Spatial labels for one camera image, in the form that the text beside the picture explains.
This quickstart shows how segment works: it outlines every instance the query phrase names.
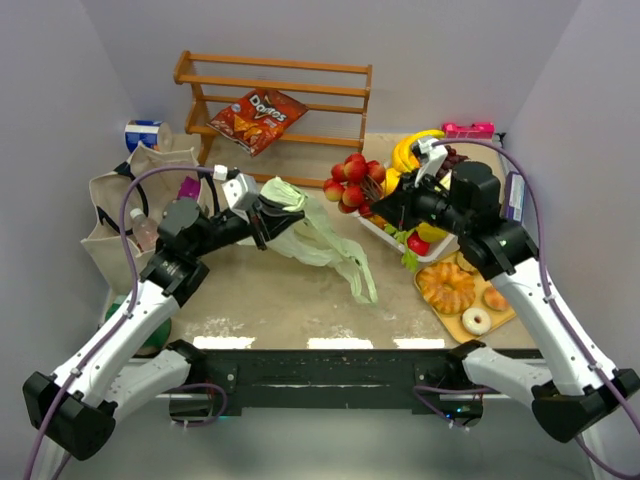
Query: fruit basket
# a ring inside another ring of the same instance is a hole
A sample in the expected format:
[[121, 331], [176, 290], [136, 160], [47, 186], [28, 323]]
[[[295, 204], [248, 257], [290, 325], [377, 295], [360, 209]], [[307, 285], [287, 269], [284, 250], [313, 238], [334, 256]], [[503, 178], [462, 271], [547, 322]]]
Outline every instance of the fruit basket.
[[[349, 214], [367, 230], [378, 236], [400, 253], [401, 263], [411, 271], [421, 264], [428, 264], [455, 252], [458, 243], [454, 235], [431, 227], [426, 223], [408, 232], [400, 232], [386, 225], [381, 217], [373, 215], [370, 205], [381, 197], [393, 192], [403, 172], [410, 172], [420, 166], [410, 151], [411, 144], [423, 136], [443, 137], [439, 130], [425, 130], [403, 139], [392, 153], [390, 162], [369, 161], [360, 153], [347, 157], [331, 169], [331, 178], [324, 182], [323, 190], [327, 200], [336, 202], [338, 210]], [[447, 146], [448, 156], [436, 174], [444, 188], [451, 181], [451, 169], [468, 157], [458, 155]]]
[[[406, 247], [403, 244], [399, 243], [395, 239], [395, 237], [393, 237], [393, 235], [385, 232], [384, 229], [378, 227], [370, 220], [364, 218], [358, 212], [354, 212], [351, 215], [357, 217], [358, 222], [360, 222], [362, 226], [364, 226], [367, 230], [380, 237], [384, 242], [388, 243], [404, 255], [404, 253], [406, 252]], [[418, 263], [433, 263], [440, 258], [455, 252], [456, 250], [458, 250], [458, 242], [456, 240], [456, 236], [447, 235], [442, 240], [431, 243], [429, 251], [426, 255], [416, 255], [416, 257]]]

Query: gray wall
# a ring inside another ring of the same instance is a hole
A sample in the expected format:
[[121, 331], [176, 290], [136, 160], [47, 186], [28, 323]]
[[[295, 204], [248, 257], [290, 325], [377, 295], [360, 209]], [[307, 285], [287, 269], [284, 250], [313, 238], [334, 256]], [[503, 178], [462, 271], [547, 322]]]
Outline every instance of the gray wall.
[[126, 158], [133, 108], [77, 0], [0, 2], [0, 478], [17, 478], [35, 431], [22, 382], [95, 328], [106, 285], [79, 239], [87, 182]]
[[[600, 347], [637, 371], [639, 19], [637, 1], [584, 0], [508, 133], [540, 192], [551, 275]], [[640, 471], [624, 415], [598, 432], [611, 462]]]
[[372, 132], [418, 131], [446, 120], [478, 119], [506, 128], [579, 3], [82, 1], [144, 117], [184, 128], [190, 90], [173, 83], [172, 71], [180, 52], [188, 49], [371, 63]]

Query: donut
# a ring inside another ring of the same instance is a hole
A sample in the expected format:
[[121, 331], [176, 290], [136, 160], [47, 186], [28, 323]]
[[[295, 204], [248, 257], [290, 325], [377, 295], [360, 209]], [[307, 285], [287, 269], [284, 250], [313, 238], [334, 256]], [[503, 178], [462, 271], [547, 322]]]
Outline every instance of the donut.
[[476, 299], [473, 276], [455, 263], [427, 267], [418, 273], [416, 282], [427, 303], [445, 315], [466, 310]]
[[465, 272], [469, 272], [469, 273], [476, 273], [478, 271], [478, 269], [476, 267], [474, 267], [473, 265], [471, 265], [466, 258], [464, 258], [464, 255], [462, 255], [462, 252], [458, 252], [456, 253], [456, 263], [458, 264], [458, 266], [464, 270]]
[[482, 308], [469, 308], [462, 314], [462, 326], [472, 335], [484, 335], [491, 330], [491, 317]]
[[488, 287], [482, 294], [485, 305], [496, 312], [505, 312], [510, 305], [495, 287]]

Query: white donut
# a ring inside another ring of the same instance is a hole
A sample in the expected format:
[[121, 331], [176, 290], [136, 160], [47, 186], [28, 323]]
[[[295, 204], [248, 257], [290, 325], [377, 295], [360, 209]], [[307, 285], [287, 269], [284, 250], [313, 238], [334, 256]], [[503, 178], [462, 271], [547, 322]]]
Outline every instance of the white donut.
[[462, 314], [462, 325], [473, 335], [484, 335], [491, 330], [491, 317], [482, 308], [468, 308]]

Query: doritos bag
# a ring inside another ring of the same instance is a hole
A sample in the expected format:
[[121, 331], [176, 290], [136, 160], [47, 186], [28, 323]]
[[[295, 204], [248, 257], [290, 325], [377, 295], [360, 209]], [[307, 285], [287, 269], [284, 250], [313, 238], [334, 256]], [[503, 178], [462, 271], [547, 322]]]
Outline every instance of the doritos bag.
[[277, 90], [256, 89], [221, 110], [209, 126], [255, 157], [307, 110], [305, 105]]

